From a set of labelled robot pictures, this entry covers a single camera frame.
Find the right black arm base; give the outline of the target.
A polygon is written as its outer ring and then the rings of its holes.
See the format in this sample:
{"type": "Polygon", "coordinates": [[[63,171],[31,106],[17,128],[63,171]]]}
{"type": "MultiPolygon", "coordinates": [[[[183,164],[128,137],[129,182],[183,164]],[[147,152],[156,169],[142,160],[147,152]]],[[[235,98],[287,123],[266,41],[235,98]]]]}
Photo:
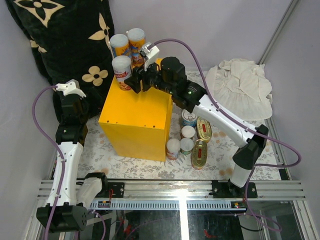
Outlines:
{"type": "MultiPolygon", "coordinates": [[[[211,181],[212,190],[209,193],[216,199],[235,199],[244,198],[246,186],[237,187],[230,180],[212,180],[211,181]]],[[[249,182],[247,189],[247,197],[249,199],[256,199],[258,197],[256,184],[254,182],[249,182]]]]}

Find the upper gold oval tin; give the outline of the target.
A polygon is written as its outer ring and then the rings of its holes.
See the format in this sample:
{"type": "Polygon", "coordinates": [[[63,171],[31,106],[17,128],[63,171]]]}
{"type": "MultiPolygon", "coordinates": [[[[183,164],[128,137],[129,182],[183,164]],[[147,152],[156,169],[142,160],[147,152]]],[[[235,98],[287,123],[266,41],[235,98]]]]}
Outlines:
{"type": "Polygon", "coordinates": [[[212,128],[210,123],[202,117],[198,117],[196,121],[197,137],[209,143],[212,138],[212,128]]]}

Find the yellow wooden shelf box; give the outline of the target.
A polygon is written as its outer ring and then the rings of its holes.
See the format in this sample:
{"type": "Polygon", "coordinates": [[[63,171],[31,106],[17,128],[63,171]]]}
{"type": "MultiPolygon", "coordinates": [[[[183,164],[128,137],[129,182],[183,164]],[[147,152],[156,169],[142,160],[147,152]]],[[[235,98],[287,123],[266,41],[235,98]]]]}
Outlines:
{"type": "Polygon", "coordinates": [[[172,110],[169,94],[122,90],[114,78],[98,123],[117,155],[164,162],[172,110]]]}

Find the red white lidded can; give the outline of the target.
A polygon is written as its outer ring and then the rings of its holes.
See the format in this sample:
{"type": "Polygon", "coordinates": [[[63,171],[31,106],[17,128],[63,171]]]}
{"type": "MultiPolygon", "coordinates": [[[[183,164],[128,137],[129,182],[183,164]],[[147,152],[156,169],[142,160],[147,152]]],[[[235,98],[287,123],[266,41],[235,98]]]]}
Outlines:
{"type": "Polygon", "coordinates": [[[131,90],[131,87],[125,83],[125,80],[132,76],[131,59],[126,55],[120,55],[116,56],[111,64],[120,89],[131,90]]]}

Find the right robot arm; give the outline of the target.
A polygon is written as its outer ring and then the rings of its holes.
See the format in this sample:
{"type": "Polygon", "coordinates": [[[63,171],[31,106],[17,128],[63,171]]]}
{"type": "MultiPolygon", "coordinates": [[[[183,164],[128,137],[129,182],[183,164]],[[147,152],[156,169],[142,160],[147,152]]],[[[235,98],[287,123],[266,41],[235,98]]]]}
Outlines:
{"type": "Polygon", "coordinates": [[[265,125],[255,127],[232,113],[223,114],[225,108],[212,103],[202,86],[187,79],[185,66],[176,57],[166,57],[160,64],[148,67],[135,67],[124,82],[137,94],[150,88],[170,94],[179,108],[205,119],[229,136],[238,150],[232,157],[235,165],[227,189],[236,198],[245,193],[249,175],[266,147],[267,140],[262,136],[269,129],[265,125]]]}

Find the brown can white lid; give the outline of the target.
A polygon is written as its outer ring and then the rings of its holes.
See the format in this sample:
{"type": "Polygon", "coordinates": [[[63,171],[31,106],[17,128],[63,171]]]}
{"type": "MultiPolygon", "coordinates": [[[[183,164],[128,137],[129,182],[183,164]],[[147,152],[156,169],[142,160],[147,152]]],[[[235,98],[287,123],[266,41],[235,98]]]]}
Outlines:
{"type": "Polygon", "coordinates": [[[195,137],[195,134],[196,134],[195,129],[190,125],[186,125],[182,127],[180,136],[182,139],[183,138],[193,139],[195,137]]]}

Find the aluminium frame rail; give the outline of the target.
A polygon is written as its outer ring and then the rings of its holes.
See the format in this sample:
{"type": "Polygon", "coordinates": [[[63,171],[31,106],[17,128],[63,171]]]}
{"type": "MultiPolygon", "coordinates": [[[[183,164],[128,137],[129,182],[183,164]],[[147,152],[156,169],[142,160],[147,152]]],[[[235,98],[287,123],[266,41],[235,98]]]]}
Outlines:
{"type": "MultiPolygon", "coordinates": [[[[254,180],[257,198],[214,198],[212,180],[141,180],[110,179],[123,182],[124,197],[107,199],[99,194],[93,199],[89,210],[187,210],[245,212],[247,205],[259,202],[288,203],[306,200],[302,184],[290,180],[254,180]]],[[[37,198],[48,200],[52,180],[42,180],[37,198]]]]}

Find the white crumpled cloth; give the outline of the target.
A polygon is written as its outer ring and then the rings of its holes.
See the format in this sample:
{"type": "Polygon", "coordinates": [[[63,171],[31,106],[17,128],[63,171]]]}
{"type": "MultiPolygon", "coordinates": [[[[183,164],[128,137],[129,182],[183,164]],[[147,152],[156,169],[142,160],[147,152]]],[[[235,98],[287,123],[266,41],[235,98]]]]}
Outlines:
{"type": "Polygon", "coordinates": [[[270,118],[272,85],[265,77],[265,65],[253,60],[234,58],[212,67],[205,82],[212,97],[245,121],[270,118]]]}

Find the black floral plush pillow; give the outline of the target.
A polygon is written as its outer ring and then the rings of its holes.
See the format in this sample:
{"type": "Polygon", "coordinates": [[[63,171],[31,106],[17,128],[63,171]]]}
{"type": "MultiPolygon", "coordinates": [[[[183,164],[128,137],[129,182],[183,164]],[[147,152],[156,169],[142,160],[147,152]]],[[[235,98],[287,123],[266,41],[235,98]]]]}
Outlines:
{"type": "Polygon", "coordinates": [[[107,0],[8,0],[28,38],[36,66],[51,85],[77,80],[90,117],[104,106],[114,70],[109,44],[115,33],[107,0]]]}

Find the gold oval tin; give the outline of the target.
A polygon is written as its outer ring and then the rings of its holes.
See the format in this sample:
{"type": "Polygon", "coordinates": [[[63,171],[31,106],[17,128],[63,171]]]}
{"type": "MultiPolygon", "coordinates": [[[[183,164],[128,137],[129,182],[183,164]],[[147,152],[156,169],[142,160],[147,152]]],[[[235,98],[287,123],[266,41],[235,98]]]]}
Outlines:
{"type": "Polygon", "coordinates": [[[209,143],[212,138],[212,128],[210,123],[202,117],[198,117],[196,121],[197,137],[209,143]]]}
{"type": "Polygon", "coordinates": [[[207,163],[208,145],[202,140],[196,140],[191,152],[191,165],[195,170],[201,170],[207,163]]]}

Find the orange blue lidded can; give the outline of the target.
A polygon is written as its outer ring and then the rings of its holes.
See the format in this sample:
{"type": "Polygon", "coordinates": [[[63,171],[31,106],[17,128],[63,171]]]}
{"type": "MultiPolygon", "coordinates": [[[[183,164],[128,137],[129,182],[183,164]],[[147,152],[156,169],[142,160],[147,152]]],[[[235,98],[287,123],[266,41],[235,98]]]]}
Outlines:
{"type": "Polygon", "coordinates": [[[132,57],[129,39],[124,34],[115,34],[111,37],[109,44],[113,57],[127,56],[132,57]]]}

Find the grey lidded small can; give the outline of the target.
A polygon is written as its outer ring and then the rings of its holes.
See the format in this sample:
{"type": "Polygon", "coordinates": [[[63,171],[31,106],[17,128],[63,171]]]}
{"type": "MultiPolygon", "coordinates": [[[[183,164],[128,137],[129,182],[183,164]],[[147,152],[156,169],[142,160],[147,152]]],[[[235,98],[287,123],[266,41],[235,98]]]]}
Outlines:
{"type": "Polygon", "coordinates": [[[192,152],[194,142],[192,139],[184,137],[180,140],[180,152],[184,155],[188,155],[192,152]]]}

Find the orange lidded front can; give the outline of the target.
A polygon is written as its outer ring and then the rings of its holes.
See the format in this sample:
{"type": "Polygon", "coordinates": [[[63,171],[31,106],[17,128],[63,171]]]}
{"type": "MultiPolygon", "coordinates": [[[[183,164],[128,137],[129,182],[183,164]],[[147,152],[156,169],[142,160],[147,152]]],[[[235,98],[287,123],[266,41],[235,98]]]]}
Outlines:
{"type": "Polygon", "coordinates": [[[131,49],[132,63],[135,67],[139,67],[144,63],[144,59],[140,55],[140,50],[146,43],[146,34],[140,28],[132,28],[127,31],[127,38],[131,49]]]}

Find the blue round tin can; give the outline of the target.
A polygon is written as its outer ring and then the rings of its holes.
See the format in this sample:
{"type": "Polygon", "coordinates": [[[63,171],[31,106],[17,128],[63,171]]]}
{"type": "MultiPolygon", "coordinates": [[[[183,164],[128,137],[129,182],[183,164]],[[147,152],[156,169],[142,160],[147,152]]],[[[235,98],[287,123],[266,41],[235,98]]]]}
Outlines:
{"type": "Polygon", "coordinates": [[[181,112],[181,125],[184,126],[191,126],[193,128],[196,127],[198,120],[198,116],[194,113],[188,112],[186,109],[183,109],[181,112]]]}

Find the lower gold oval tin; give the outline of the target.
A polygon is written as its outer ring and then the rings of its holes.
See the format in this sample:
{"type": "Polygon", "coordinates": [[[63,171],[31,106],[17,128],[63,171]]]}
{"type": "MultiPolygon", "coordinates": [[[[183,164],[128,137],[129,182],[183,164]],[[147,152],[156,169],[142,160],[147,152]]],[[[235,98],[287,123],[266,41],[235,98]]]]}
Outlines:
{"type": "Polygon", "coordinates": [[[207,163],[208,145],[202,140],[196,140],[191,152],[191,165],[195,170],[201,170],[207,163]]]}

